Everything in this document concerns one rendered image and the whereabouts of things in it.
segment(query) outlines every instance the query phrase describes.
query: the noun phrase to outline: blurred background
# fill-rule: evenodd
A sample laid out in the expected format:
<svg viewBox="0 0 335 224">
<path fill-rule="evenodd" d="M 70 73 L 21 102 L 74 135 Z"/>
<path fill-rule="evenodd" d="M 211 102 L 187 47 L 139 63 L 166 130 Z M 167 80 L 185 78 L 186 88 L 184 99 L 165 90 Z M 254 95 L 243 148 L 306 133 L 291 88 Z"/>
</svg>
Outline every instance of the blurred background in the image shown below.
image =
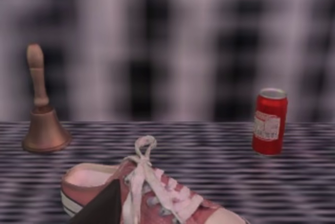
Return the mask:
<svg viewBox="0 0 335 224">
<path fill-rule="evenodd" d="M 61 120 L 334 121 L 335 0 L 0 0 L 0 120 L 29 120 L 26 46 Z"/>
</svg>

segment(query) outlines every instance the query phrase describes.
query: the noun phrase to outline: can label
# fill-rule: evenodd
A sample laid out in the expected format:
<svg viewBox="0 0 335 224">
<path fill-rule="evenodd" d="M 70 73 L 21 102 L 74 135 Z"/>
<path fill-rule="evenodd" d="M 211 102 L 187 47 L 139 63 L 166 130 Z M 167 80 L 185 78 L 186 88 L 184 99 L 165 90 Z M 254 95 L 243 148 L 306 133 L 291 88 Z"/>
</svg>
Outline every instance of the can label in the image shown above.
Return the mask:
<svg viewBox="0 0 335 224">
<path fill-rule="evenodd" d="M 264 141 L 278 139 L 281 119 L 277 115 L 270 115 L 256 111 L 254 122 L 254 134 Z"/>
</svg>

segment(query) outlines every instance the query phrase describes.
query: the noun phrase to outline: soda can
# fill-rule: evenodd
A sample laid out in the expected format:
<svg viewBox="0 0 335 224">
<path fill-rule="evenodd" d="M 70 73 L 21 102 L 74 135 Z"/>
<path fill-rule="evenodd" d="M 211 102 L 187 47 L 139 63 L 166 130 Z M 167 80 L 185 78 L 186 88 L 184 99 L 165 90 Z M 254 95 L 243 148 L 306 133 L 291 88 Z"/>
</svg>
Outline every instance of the soda can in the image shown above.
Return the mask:
<svg viewBox="0 0 335 224">
<path fill-rule="evenodd" d="M 252 148 L 264 155 L 280 154 L 287 113 L 287 95 L 281 89 L 262 89 L 257 97 Z"/>
</svg>

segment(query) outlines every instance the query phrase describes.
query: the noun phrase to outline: can top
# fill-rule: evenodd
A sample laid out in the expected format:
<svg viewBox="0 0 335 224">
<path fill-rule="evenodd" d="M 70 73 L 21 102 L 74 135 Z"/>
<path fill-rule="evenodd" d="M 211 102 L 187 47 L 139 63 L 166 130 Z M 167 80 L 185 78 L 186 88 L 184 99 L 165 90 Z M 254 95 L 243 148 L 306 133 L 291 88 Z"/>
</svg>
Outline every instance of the can top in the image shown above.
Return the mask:
<svg viewBox="0 0 335 224">
<path fill-rule="evenodd" d="M 286 98 L 286 92 L 284 92 L 282 89 L 276 89 L 276 88 L 264 88 L 261 89 L 260 95 L 265 98 L 269 99 L 283 99 Z"/>
</svg>

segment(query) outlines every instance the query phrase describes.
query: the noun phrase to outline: bell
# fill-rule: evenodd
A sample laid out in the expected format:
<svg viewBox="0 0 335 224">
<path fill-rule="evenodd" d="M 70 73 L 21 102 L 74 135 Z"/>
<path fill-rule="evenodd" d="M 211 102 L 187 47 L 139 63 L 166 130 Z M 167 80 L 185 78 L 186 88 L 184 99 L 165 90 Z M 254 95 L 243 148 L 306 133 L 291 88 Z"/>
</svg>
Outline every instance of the bell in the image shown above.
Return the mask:
<svg viewBox="0 0 335 224">
<path fill-rule="evenodd" d="M 22 147 L 33 153 L 62 150 L 70 144 L 72 137 L 59 123 L 55 109 L 49 105 L 44 82 L 44 57 L 38 44 L 28 46 L 27 60 L 34 86 L 35 107 L 30 112 L 30 127 Z"/>
</svg>

